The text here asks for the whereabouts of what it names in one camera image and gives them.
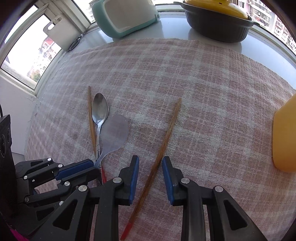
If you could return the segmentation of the wooden chopstick red tip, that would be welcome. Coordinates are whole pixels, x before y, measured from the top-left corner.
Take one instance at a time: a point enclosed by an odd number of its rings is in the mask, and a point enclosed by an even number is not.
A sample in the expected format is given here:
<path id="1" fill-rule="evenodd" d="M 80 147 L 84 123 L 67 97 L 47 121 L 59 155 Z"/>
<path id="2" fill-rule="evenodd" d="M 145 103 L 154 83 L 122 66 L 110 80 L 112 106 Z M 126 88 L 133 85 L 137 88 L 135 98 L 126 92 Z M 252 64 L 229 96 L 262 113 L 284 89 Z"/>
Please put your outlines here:
<path id="1" fill-rule="evenodd" d="M 92 119 L 92 98 L 91 98 L 91 87 L 88 86 L 88 115 L 89 115 L 89 127 L 90 127 L 90 136 L 92 140 L 93 152 L 96 155 L 96 134 L 94 122 Z"/>
<path id="2" fill-rule="evenodd" d="M 135 208 L 134 208 L 134 210 L 133 210 L 133 212 L 131 214 L 131 217 L 128 220 L 128 223 L 127 223 L 127 225 L 126 225 L 126 227 L 125 227 L 125 229 L 124 229 L 124 231 L 123 231 L 123 233 L 122 233 L 122 235 L 120 237 L 120 240 L 125 240 L 127 238 L 128 234 L 130 233 L 130 230 L 132 229 L 133 224 L 134 224 L 134 222 L 135 222 L 135 220 L 136 220 L 136 218 L 137 218 L 137 216 L 138 216 L 138 214 L 139 214 L 139 212 L 140 212 L 140 210 L 141 210 L 141 208 L 142 208 L 142 206 L 144 204 L 144 201 L 145 201 L 145 199 L 146 199 L 146 197 L 147 197 L 147 195 L 149 193 L 149 190 L 150 190 L 150 188 L 151 188 L 151 186 L 153 184 L 153 181 L 154 181 L 154 179 L 156 177 L 156 173 L 157 173 L 157 170 L 159 168 L 160 162 L 161 162 L 161 160 L 163 158 L 163 155 L 164 155 L 164 153 L 166 151 L 166 148 L 167 148 L 168 142 L 170 140 L 171 134 L 173 132 L 175 122 L 176 122 L 176 120 L 178 118 L 178 112 L 179 112 L 179 110 L 181 108 L 181 103 L 182 103 L 182 99 L 179 98 L 176 105 L 175 105 L 173 116 L 172 116 L 171 121 L 169 123 L 169 127 L 168 127 L 166 135 L 165 135 L 165 137 L 163 139 L 161 147 L 160 147 L 160 149 L 158 151 L 158 155 L 156 157 L 156 160 L 155 160 L 154 164 L 152 165 L 151 171 L 150 171 L 149 176 L 147 178 L 147 181 L 146 181 L 146 183 L 144 185 L 144 188 L 143 188 L 143 190 L 141 192 L 139 200 L 138 200 L 138 202 L 137 202 L 137 204 L 136 204 L 136 206 L 135 206 Z"/>

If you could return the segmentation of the metal spoon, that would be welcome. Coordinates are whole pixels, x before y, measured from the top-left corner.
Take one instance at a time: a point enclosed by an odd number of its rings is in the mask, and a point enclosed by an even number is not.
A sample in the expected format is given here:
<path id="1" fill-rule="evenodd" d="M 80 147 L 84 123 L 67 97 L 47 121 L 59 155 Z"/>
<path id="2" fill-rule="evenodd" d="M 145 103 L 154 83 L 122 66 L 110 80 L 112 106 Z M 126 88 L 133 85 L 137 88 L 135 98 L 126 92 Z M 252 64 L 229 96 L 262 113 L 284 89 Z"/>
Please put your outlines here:
<path id="1" fill-rule="evenodd" d="M 100 156 L 100 130 L 103 123 L 106 121 L 109 113 L 109 106 L 105 96 L 102 93 L 97 93 L 92 104 L 92 119 L 97 125 L 96 131 L 96 159 Z"/>

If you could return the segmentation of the pink checkered cloth mat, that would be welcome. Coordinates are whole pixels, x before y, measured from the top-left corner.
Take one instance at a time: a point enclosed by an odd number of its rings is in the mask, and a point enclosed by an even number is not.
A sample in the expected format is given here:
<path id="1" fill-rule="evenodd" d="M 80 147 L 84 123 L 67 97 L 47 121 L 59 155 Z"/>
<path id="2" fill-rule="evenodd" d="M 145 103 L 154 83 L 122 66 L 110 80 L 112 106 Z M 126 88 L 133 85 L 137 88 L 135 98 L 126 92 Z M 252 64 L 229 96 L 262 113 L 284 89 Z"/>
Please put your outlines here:
<path id="1" fill-rule="evenodd" d="M 88 93 L 128 119 L 125 144 L 103 160 L 107 178 L 139 157 L 140 195 L 167 132 L 172 165 L 198 185 L 220 185 L 268 240 L 295 219 L 295 174 L 273 165 L 274 113 L 295 93 L 252 59 L 200 41 L 121 40 L 65 56 L 38 98 L 25 159 L 70 164 L 93 159 Z"/>

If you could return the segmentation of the yellow plastic utensil container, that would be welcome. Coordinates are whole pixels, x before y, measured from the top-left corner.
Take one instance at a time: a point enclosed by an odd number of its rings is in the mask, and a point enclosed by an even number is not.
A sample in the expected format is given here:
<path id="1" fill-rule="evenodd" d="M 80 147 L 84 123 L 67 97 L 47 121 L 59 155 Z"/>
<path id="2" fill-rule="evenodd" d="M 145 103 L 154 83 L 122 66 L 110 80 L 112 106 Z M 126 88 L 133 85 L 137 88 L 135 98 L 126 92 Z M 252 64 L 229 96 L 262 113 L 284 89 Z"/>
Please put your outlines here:
<path id="1" fill-rule="evenodd" d="M 273 118 L 273 163 L 277 169 L 287 173 L 295 173 L 295 105 L 293 95 L 275 112 Z"/>

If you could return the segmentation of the black scissors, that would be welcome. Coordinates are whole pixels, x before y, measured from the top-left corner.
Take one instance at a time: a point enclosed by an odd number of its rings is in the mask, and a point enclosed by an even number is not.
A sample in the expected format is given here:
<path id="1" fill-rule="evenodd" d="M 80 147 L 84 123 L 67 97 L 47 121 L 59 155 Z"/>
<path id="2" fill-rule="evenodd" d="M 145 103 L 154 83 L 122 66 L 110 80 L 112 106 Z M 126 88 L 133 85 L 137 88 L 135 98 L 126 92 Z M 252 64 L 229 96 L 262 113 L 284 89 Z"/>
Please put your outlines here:
<path id="1" fill-rule="evenodd" d="M 68 48 L 67 52 L 72 51 L 73 49 L 75 49 L 77 47 L 77 45 L 80 43 L 81 38 L 83 37 L 83 34 L 80 34 L 75 41 L 70 45 L 70 47 Z"/>

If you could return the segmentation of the white cutting board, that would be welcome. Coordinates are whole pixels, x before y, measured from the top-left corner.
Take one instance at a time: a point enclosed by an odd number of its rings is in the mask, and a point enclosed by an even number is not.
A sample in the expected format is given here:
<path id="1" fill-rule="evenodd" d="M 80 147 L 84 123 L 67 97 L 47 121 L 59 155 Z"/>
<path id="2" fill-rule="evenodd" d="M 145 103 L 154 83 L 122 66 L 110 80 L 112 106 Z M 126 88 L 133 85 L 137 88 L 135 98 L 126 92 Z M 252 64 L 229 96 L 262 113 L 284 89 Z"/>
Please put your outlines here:
<path id="1" fill-rule="evenodd" d="M 68 51 L 78 36 L 86 32 L 86 30 L 79 30 L 63 14 L 57 15 L 53 20 L 51 20 L 43 28 L 43 31 L 64 51 Z"/>

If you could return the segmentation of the black pot yellow lid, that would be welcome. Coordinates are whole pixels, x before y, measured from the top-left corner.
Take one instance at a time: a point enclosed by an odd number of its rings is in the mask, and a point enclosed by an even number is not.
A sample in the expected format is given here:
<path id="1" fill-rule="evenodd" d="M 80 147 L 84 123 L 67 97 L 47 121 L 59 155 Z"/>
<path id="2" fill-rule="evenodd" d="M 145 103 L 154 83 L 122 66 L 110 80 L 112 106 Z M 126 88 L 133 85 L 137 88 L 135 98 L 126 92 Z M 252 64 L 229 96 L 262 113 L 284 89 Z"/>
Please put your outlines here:
<path id="1" fill-rule="evenodd" d="M 174 2 L 181 6 L 186 14 L 187 22 L 199 34 L 213 40 L 225 43 L 238 43 L 243 41 L 248 31 L 254 25 L 260 24 L 250 16 L 242 19 L 217 11 L 200 8 L 183 2 Z"/>

